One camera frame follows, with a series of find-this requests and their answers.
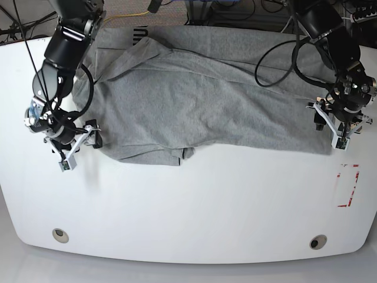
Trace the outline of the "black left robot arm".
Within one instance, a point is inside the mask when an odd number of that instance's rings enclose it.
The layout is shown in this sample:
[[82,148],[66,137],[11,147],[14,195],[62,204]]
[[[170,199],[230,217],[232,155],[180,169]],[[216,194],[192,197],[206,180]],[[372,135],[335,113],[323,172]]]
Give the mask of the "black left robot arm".
[[[307,36],[295,39],[291,65],[276,83],[295,72],[308,84],[326,89],[326,98],[312,106],[322,119],[318,127],[327,124],[328,115],[332,113],[341,122],[341,135],[345,136],[351,125],[361,124],[362,109],[376,97],[376,80],[367,75],[358,43],[349,35],[341,16],[328,1],[283,1],[283,4],[289,9],[295,33],[302,29]],[[297,59],[305,44],[313,44],[325,66],[334,71],[333,83],[310,79],[299,70]]]

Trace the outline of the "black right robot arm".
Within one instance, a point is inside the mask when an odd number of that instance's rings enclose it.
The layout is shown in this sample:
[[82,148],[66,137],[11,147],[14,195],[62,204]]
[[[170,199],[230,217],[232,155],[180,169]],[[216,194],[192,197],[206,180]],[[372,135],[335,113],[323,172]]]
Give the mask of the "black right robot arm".
[[[40,70],[32,83],[34,96],[25,125],[33,133],[43,132],[57,148],[58,154],[72,149],[76,136],[88,139],[95,149],[102,147],[102,138],[95,120],[83,128],[75,121],[89,109],[94,96],[94,80],[82,61],[103,23],[104,1],[50,1],[58,14],[58,24],[44,53]],[[88,101],[80,111],[61,108],[62,99],[70,94],[77,70],[83,70],[90,85]]]

